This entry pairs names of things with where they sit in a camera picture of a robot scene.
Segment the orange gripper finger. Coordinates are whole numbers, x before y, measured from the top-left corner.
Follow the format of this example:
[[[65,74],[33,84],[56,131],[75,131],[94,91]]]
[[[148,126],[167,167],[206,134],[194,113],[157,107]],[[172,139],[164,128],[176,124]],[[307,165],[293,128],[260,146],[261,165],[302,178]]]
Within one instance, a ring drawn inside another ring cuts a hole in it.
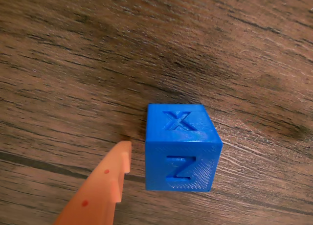
[[[55,225],[112,225],[122,201],[124,176],[131,169],[132,143],[117,143],[64,207]]]

